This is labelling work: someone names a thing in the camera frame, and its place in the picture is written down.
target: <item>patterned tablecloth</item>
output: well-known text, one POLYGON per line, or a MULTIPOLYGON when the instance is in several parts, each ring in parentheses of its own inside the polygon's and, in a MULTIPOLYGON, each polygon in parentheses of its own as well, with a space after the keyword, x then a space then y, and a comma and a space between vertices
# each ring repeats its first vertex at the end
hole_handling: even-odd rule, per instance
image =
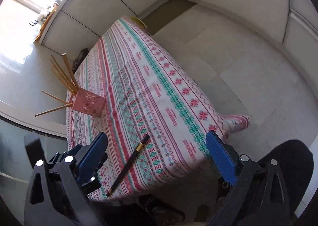
POLYGON ((249 124, 243 115, 219 115, 175 60, 128 17, 108 29, 75 76, 80 87, 106 98, 101 118, 66 111, 69 149, 89 144, 100 131, 109 138, 109 157, 99 170, 102 187, 93 199, 107 199, 145 133, 150 136, 146 148, 111 199, 184 176, 205 159, 209 130, 225 141, 228 133, 249 124))

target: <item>bamboo stick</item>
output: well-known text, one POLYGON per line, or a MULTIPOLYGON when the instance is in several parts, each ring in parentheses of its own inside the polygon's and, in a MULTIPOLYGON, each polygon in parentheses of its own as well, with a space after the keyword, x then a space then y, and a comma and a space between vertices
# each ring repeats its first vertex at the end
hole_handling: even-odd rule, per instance
POLYGON ((54 96, 54 95, 52 95, 52 94, 50 94, 50 93, 47 93, 47 92, 45 92, 45 91, 43 91, 43 90, 41 90, 41 92, 45 93, 46 95, 49 95, 50 97, 52 97, 52 98, 54 98, 54 99, 56 99, 56 100, 58 100, 58 101, 60 101, 60 102, 62 102, 62 103, 70 104, 70 102, 64 101, 64 100, 62 100, 62 99, 60 99, 60 98, 58 98, 58 97, 56 97, 56 96, 54 96))
POLYGON ((66 87, 66 89, 68 89, 73 95, 76 95, 76 93, 68 86, 68 84, 61 78, 61 76, 59 75, 59 73, 54 70, 53 68, 51 68, 53 74, 55 74, 55 76, 57 77, 57 79, 66 87))
POLYGON ((66 105, 63 105, 63 106, 60 106, 60 107, 57 107, 57 108, 54 108, 54 109, 50 109, 50 110, 47 110, 47 111, 39 113, 39 114, 36 114, 34 116, 37 117, 37 116, 40 116, 40 115, 44 115, 44 114, 47 114, 47 113, 50 113, 50 112, 53 112, 53 111, 56 111, 56 110, 59 110, 59 109, 64 109, 64 108, 70 107, 72 105, 73 105, 73 103, 66 104, 66 105))
POLYGON ((77 84, 77 81, 76 81, 75 76, 74 76, 74 74, 73 74, 73 71, 72 71, 72 68, 71 68, 71 66, 70 66, 70 63, 69 63, 68 60, 67 60, 66 53, 62 54, 62 57, 63 57, 63 59, 64 59, 64 63, 65 63, 65 65, 66 65, 66 67, 67 67, 67 70, 68 70, 68 72, 69 72, 69 74, 70 74, 70 76, 71 76, 71 78, 72 78, 72 80, 73 80, 73 82, 74 82, 74 84, 75 84, 77 90, 78 90, 80 87, 79 87, 79 85, 77 84))
POLYGON ((61 74, 61 77, 64 78, 68 84, 68 86, 70 86, 72 88, 72 90, 76 93, 77 89, 75 84, 68 78, 68 76, 66 75, 66 73, 63 71, 63 69, 60 67, 60 65, 58 64, 58 62, 56 62, 56 59, 51 55, 52 59, 54 60, 54 62, 52 61, 52 59, 50 59, 50 61, 52 62, 52 64, 54 65, 55 69, 61 74))

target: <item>pink box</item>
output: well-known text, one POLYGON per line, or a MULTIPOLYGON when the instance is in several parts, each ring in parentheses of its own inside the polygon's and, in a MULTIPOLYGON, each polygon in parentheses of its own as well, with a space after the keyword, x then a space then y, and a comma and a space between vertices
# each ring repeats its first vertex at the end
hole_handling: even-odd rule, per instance
POLYGON ((104 97, 83 88, 79 88, 73 104, 73 110, 94 117, 100 117, 105 102, 106 99, 104 97))

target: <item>silver screw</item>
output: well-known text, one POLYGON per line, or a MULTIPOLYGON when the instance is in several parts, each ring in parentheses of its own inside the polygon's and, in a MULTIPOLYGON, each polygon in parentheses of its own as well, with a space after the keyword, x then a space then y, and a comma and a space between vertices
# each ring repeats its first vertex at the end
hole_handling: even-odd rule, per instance
POLYGON ((242 161, 248 161, 248 156, 245 155, 245 154, 243 154, 243 155, 240 156, 240 159, 241 159, 242 161))
POLYGON ((69 155, 69 156, 65 157, 64 161, 65 162, 71 162, 73 159, 74 159, 73 156, 69 155))
POLYGON ((36 165, 37 166, 42 166, 42 164, 43 164, 43 160, 42 159, 40 159, 40 160, 38 160, 37 162, 36 162, 36 165))
POLYGON ((275 159, 271 159, 271 164, 273 164, 274 166, 276 166, 278 164, 278 162, 275 159))

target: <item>gold pen band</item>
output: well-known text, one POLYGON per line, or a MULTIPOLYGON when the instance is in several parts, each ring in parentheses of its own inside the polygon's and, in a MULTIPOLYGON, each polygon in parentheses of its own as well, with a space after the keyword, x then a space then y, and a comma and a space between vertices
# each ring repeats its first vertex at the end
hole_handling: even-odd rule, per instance
POLYGON ((143 144, 142 143, 139 143, 137 148, 136 148, 136 151, 140 153, 140 151, 143 149, 143 144))

